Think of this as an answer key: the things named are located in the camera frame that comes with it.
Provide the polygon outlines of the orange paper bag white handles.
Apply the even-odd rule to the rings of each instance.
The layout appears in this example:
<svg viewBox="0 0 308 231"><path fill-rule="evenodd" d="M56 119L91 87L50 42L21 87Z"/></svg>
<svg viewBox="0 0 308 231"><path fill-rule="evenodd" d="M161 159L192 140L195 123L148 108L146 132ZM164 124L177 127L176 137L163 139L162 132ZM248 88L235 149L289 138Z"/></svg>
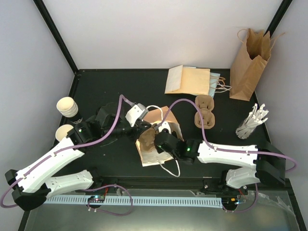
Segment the orange paper bag white handles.
<svg viewBox="0 0 308 231"><path fill-rule="evenodd" d="M150 127L136 140L141 165L143 167L159 165L168 174L179 177L181 174L179 162L169 151L164 150L163 143L167 138L183 139L180 124L167 106L149 105L146 109L149 112L143 120L150 123ZM177 174L164 166L170 160L175 160Z"/></svg>

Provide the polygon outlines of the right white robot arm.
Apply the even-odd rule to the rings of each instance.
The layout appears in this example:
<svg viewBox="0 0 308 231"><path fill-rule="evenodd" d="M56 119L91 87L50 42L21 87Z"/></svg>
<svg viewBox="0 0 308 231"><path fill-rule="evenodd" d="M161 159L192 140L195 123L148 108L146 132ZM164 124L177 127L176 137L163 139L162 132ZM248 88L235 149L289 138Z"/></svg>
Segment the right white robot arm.
<svg viewBox="0 0 308 231"><path fill-rule="evenodd" d="M154 146L158 153L167 152L187 164L198 160L203 164L236 166L237 169L222 173L218 186L224 194L255 183L279 187L285 185L286 160L282 152L267 141L260 145L222 145L197 139L183 141L175 133L162 131L155 136Z"/></svg>

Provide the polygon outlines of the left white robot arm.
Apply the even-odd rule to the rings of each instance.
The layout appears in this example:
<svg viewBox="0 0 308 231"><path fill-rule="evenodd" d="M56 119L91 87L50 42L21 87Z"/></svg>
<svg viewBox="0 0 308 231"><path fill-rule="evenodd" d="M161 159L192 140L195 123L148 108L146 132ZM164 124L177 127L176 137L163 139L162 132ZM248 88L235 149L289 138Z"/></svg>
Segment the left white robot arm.
<svg viewBox="0 0 308 231"><path fill-rule="evenodd" d="M115 103L97 109L86 121L76 124L59 143L33 164L19 171L10 169L5 178L10 186L14 206L30 211L41 206L47 199L76 190L90 189L98 192L103 179L95 171L83 170L66 176L55 174L72 161L82 157L90 143L107 139L116 141L122 136L133 141L151 127L142 119L148 110L142 104L134 104L124 112Z"/></svg>

